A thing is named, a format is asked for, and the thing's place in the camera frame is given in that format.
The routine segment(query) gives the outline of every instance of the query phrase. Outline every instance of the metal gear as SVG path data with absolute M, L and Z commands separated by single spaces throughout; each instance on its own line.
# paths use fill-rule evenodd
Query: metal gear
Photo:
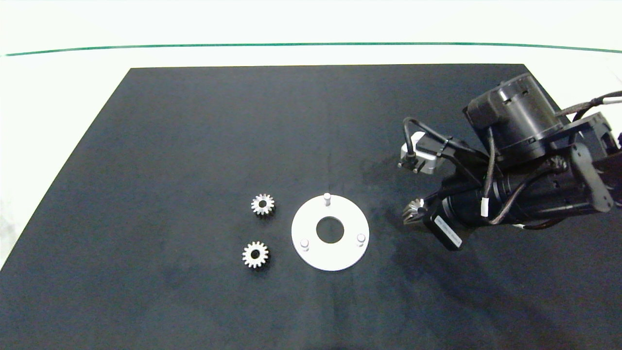
M 242 261 L 250 268 L 258 268 L 268 260 L 268 247 L 257 241 L 249 243 L 242 253 Z
M 269 194 L 255 196 L 251 202 L 251 209 L 257 215 L 270 215 L 274 212 L 274 198 Z

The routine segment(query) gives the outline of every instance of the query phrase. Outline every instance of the sticker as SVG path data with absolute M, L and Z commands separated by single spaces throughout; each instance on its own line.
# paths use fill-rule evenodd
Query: sticker
M 443 230 L 443 232 L 445 232 L 445 235 L 447 235 L 447 237 L 452 240 L 453 244 L 456 247 L 460 248 L 460 246 L 462 245 L 462 239 L 460 239 L 460 237 L 458 237 L 458 235 L 452 230 L 452 228 L 447 225 L 442 217 L 437 216 L 436 218 L 434 218 L 434 223 L 441 230 Z

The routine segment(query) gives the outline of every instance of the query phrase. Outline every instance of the center hole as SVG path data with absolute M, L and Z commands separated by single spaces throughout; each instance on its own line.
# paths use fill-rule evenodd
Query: center hole
M 315 227 L 317 237 L 326 243 L 335 243 L 343 237 L 343 225 L 334 217 L 325 217 Z

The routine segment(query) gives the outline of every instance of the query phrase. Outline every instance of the white plastic disc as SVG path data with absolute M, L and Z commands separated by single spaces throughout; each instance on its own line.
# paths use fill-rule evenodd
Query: white plastic disc
M 343 236 L 335 243 L 326 243 L 317 235 L 317 224 L 325 217 L 337 219 L 343 225 Z M 309 265 L 339 271 L 354 265 L 365 253 L 369 225 L 356 204 L 326 193 L 309 199 L 298 209 L 292 222 L 292 242 Z

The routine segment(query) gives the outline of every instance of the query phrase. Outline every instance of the gear teeth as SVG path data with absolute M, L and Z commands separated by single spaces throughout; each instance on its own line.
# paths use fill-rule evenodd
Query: gear teeth
M 265 202 L 263 207 L 259 205 L 261 202 Z M 273 214 L 274 208 L 274 198 L 266 193 L 255 196 L 251 202 L 251 209 L 253 210 L 253 213 L 260 217 L 266 217 Z
M 253 252 L 255 250 L 259 252 L 259 255 L 256 258 L 253 258 Z M 252 241 L 244 248 L 244 252 L 242 253 L 242 261 L 249 268 L 262 267 L 269 258 L 268 254 L 269 251 L 265 244 L 260 241 Z

